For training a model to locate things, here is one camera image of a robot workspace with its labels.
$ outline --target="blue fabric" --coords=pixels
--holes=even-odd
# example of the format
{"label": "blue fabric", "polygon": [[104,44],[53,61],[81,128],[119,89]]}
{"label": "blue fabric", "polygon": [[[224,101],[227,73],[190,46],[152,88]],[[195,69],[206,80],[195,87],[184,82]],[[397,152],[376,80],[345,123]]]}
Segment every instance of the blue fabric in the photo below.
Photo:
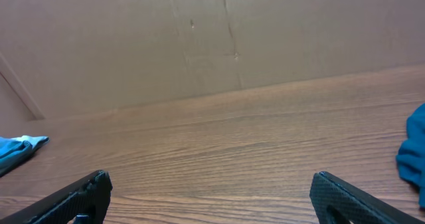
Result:
{"label": "blue fabric", "polygon": [[48,142],[48,137],[0,137],[0,177],[28,159]]}
{"label": "blue fabric", "polygon": [[419,206],[425,207],[425,104],[407,119],[407,140],[396,156],[403,180],[419,187]]}

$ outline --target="brown wood surface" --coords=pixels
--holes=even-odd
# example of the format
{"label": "brown wood surface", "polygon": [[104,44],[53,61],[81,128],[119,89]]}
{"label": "brown wood surface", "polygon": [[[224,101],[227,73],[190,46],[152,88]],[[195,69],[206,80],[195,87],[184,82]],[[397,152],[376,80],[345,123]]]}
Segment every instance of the brown wood surface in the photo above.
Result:
{"label": "brown wood surface", "polygon": [[317,223],[313,174],[329,171],[425,220],[394,157],[425,102],[425,65],[29,122],[51,143],[0,179],[0,217],[95,169],[106,223]]}

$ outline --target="blue cloth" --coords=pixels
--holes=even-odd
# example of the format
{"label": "blue cloth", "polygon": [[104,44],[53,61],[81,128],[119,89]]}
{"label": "blue cloth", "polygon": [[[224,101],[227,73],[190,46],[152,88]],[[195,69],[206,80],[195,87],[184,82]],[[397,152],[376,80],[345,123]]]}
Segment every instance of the blue cloth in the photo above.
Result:
{"label": "blue cloth", "polygon": [[425,207],[425,104],[407,119],[407,140],[396,156],[398,174],[419,187],[419,206]]}
{"label": "blue cloth", "polygon": [[48,137],[45,136],[0,137],[0,177],[27,160],[47,142]]}

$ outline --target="teal cloth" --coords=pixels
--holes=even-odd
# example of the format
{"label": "teal cloth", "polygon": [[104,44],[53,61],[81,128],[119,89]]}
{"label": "teal cloth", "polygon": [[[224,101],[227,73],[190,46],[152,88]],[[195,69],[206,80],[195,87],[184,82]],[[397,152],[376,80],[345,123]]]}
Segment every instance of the teal cloth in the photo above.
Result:
{"label": "teal cloth", "polygon": [[419,206],[425,207],[425,104],[406,124],[407,140],[396,156],[400,178],[419,187]]}
{"label": "teal cloth", "polygon": [[0,137],[0,177],[27,160],[47,142],[46,136]]}

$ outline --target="folded cloth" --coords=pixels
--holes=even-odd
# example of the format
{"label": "folded cloth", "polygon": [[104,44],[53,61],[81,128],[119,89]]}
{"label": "folded cloth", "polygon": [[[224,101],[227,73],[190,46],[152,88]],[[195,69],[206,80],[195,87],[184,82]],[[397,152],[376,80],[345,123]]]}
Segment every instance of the folded cloth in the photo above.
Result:
{"label": "folded cloth", "polygon": [[48,137],[45,136],[0,137],[0,177],[31,157],[35,151],[47,144],[47,142]]}
{"label": "folded cloth", "polygon": [[425,207],[425,104],[407,119],[407,140],[396,156],[400,178],[419,187],[419,206]]}

